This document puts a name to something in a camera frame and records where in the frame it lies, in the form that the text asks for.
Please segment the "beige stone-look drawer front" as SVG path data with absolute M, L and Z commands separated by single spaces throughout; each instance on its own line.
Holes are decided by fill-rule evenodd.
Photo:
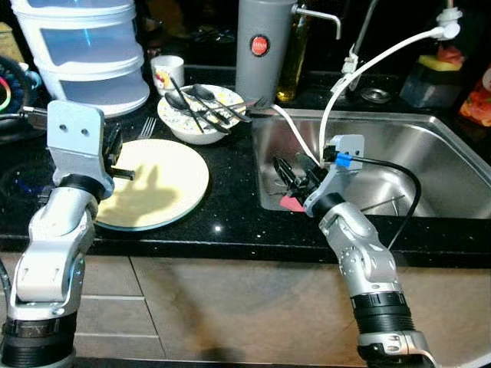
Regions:
M 85 256 L 83 295 L 142 297 L 130 257 Z
M 74 347 L 80 357 L 165 357 L 144 297 L 84 295 L 77 313 Z

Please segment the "pale yellow round plate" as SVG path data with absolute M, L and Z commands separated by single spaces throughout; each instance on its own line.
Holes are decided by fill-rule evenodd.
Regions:
M 153 230 L 186 216 L 209 185 L 206 161 L 189 146 L 161 138 L 123 143 L 115 165 L 132 169 L 133 179 L 114 179 L 115 189 L 102 200 L 96 225 L 109 230 Z

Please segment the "black round appliance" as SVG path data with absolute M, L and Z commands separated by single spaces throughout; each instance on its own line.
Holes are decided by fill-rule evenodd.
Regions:
M 29 123 L 28 107 L 35 96 L 35 82 L 18 63 L 0 56 L 0 145 L 43 136 Z

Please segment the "red scrubber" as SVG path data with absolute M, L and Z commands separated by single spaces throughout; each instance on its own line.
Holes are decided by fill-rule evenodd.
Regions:
M 437 60 L 439 62 L 452 64 L 457 69 L 463 66 L 464 56 L 459 49 L 452 45 L 440 45 L 437 50 Z

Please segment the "black sponge holder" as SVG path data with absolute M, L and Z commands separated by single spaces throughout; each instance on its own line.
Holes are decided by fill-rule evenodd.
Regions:
M 407 76 L 400 98 L 415 108 L 450 107 L 462 90 L 459 71 L 435 71 L 418 64 Z

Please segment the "thin metal stick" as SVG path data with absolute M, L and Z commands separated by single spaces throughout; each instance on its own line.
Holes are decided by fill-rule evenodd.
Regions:
M 395 211 L 395 214 L 397 215 L 397 214 L 399 214 L 399 209 L 397 209 L 397 201 L 399 201 L 400 199 L 403 199 L 403 198 L 404 198 L 404 194 L 400 194 L 399 196 L 392 197 L 392 199 L 388 199 L 388 200 L 376 203 L 374 205 L 369 205 L 369 206 L 363 207 L 363 208 L 361 208 L 361 211 L 365 212 L 365 211 L 372 210 L 375 208 L 380 208 L 380 207 L 385 207 L 385 208 L 392 207 L 393 210 Z

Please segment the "beige stone-look cabinet door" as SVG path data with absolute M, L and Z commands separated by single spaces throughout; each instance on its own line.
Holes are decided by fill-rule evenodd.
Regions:
M 488 269 L 402 268 L 398 272 L 415 328 L 442 367 L 490 363 Z
M 361 365 L 333 265 L 150 257 L 132 265 L 168 359 Z

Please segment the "white stacked plastic container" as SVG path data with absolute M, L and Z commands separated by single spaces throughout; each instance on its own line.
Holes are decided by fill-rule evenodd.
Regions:
M 150 98 L 133 0 L 11 0 L 49 94 L 108 118 Z

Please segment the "white printed mug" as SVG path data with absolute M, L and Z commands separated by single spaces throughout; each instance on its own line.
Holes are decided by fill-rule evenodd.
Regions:
M 160 55 L 150 60 L 152 81 L 159 95 L 185 84 L 185 60 L 174 55 Z

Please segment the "olive oil bottle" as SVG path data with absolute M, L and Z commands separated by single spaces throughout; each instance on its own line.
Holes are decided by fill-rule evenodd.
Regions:
M 299 74 L 304 64 L 306 42 L 308 42 L 309 20 L 307 15 L 295 15 L 292 22 L 288 47 L 277 85 L 277 99 L 290 102 L 297 97 Z

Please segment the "yellow sponge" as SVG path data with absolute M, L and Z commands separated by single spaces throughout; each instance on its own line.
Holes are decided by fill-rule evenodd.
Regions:
M 424 67 L 428 67 L 433 71 L 459 71 L 463 66 L 463 55 L 421 55 L 418 57 L 417 62 Z

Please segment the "stainless steel sink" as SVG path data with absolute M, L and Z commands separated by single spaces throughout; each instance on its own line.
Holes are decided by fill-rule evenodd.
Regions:
M 410 169 L 422 183 L 416 217 L 487 219 L 491 208 L 491 169 L 442 120 L 421 113 L 335 111 L 328 119 L 327 136 L 361 134 L 367 158 L 386 160 Z M 252 120 L 257 166 L 257 194 L 261 207 L 281 211 L 285 185 L 273 168 L 273 158 L 287 160 L 298 175 L 302 154 L 285 120 L 267 110 Z M 365 165 L 347 187 L 344 199 L 361 208 L 404 194 L 392 207 L 365 211 L 400 216 L 413 201 L 413 183 L 395 169 Z

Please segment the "black spoon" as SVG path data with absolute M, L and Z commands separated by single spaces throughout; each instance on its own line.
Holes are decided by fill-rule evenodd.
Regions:
M 190 107 L 189 102 L 187 102 L 185 95 L 183 95 L 183 92 L 180 89 L 175 89 L 167 92 L 167 94 L 165 94 L 163 98 L 176 111 L 193 117 L 193 119 L 196 121 L 196 126 L 199 127 L 201 132 L 203 131 L 203 123 L 206 123 L 208 127 L 212 127 L 212 129 L 217 130 L 217 132 L 219 133 L 230 133 L 230 130 L 220 125 L 220 123 L 212 122 L 210 119 L 207 119 L 207 116 L 204 116 L 202 113 L 199 113 L 192 107 Z
M 252 122 L 252 120 L 249 119 L 246 115 L 243 115 L 243 113 L 240 113 L 231 107 L 225 105 L 221 101 L 218 101 L 217 97 L 213 94 L 213 92 L 210 89 L 205 88 L 201 84 L 194 84 L 192 85 L 192 90 L 190 91 L 190 94 L 193 96 L 196 96 L 200 99 L 208 100 L 214 103 L 217 103 L 219 106 L 223 107 L 225 110 L 230 112 L 233 116 L 236 118 L 239 118 L 240 120 L 244 120 L 245 122 Z

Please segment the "grey water dispenser with spout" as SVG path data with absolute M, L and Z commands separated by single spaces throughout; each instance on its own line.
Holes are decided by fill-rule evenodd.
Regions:
M 243 99 L 264 100 L 266 105 L 275 102 L 276 84 L 296 15 L 333 21 L 335 38 L 341 37 L 337 15 L 301 7 L 298 0 L 239 0 L 235 92 Z

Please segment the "round silver counter cap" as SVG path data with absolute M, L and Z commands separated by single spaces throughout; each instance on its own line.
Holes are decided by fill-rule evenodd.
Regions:
M 359 95 L 365 101 L 375 104 L 385 104 L 392 99 L 392 95 L 388 91 L 377 87 L 362 87 L 359 89 Z

